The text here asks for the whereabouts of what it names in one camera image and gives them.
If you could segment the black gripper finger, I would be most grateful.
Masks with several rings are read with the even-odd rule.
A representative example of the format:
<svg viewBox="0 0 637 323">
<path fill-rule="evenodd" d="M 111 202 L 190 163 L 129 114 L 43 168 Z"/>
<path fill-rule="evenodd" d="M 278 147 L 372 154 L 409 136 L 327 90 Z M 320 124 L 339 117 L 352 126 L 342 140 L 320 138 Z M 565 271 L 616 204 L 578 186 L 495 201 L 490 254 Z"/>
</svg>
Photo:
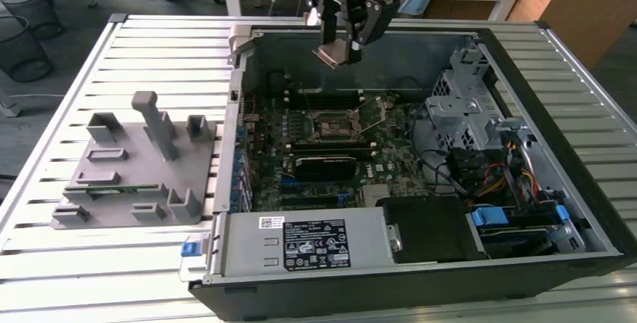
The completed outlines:
<svg viewBox="0 0 637 323">
<path fill-rule="evenodd" d="M 362 60 L 362 48 L 381 39 L 401 0 L 356 0 L 346 5 L 346 63 Z"/>
<path fill-rule="evenodd" d="M 330 45 L 336 39 L 338 12 L 340 4 L 335 0 L 308 0 L 320 20 L 322 45 Z"/>
</svg>

